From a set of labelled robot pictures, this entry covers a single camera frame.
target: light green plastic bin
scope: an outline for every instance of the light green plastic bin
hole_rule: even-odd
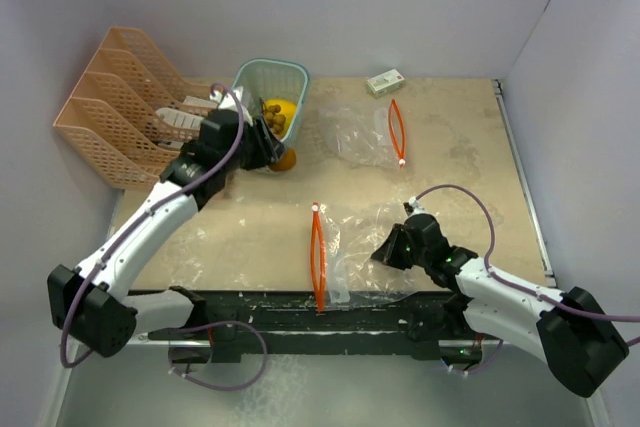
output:
[[[260,114],[260,98],[265,101],[284,99],[296,104],[296,113],[287,134],[282,138],[284,145],[292,147],[300,129],[310,84],[309,72],[300,64],[284,60],[253,59],[240,67],[231,88],[242,86],[249,91],[251,104],[245,107],[251,115]]]

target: clear plastic bag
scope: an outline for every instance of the clear plastic bag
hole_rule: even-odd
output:
[[[400,202],[362,210],[314,204],[311,275],[318,310],[375,307],[416,292],[417,277],[424,276],[424,271],[394,269],[370,258],[393,224],[405,217]]]
[[[397,122],[399,129],[394,128]],[[395,100],[325,104],[318,123],[327,146],[355,164],[398,168],[405,165],[405,131]],[[401,134],[397,142],[396,131]]]

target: wooden table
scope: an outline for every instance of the wooden table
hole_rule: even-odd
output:
[[[311,205],[362,209],[405,201],[427,187],[455,183],[488,206],[496,224],[492,263],[544,282],[536,237],[490,80],[408,79],[395,98],[407,129],[407,165],[400,170],[355,166],[333,155],[318,131],[323,104],[366,101],[361,78],[314,78],[295,149],[298,164],[281,175],[238,172],[226,190],[157,252],[134,289],[182,285],[200,290],[312,290]],[[146,194],[125,192],[121,225]],[[423,199],[452,243],[486,251],[489,234],[477,205],[457,191]],[[418,290],[435,290],[416,270]]]

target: brown round object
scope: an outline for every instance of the brown round object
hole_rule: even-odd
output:
[[[296,151],[291,147],[287,149],[282,158],[275,164],[271,164],[269,168],[274,172],[284,172],[293,169],[297,162]]]

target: white wall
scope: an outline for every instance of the white wall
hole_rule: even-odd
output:
[[[0,0],[2,425],[37,425],[61,369],[48,273],[106,233],[114,192],[51,124],[110,24],[103,0]]]
[[[506,106],[561,285],[640,315],[640,0],[551,0]],[[605,384],[616,426],[638,425],[639,378],[636,347]]]
[[[246,60],[298,61],[315,75],[503,77],[548,0],[107,0],[190,75]]]

